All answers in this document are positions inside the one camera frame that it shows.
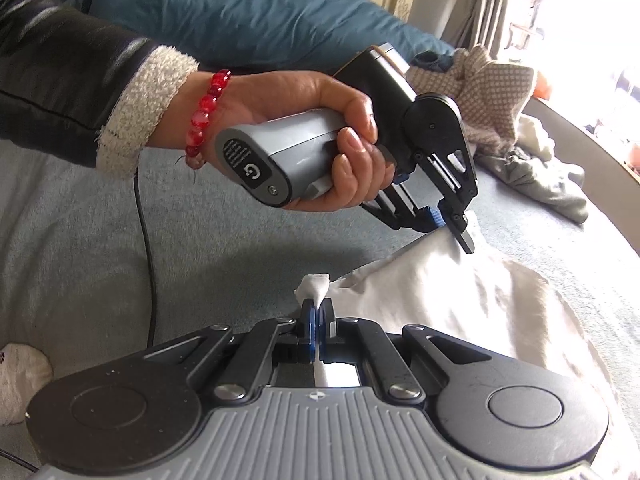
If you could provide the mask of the black sleeve forearm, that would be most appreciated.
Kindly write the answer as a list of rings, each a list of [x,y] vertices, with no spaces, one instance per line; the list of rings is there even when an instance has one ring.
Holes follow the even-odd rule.
[[[130,177],[189,55],[54,0],[1,0],[1,136]]]

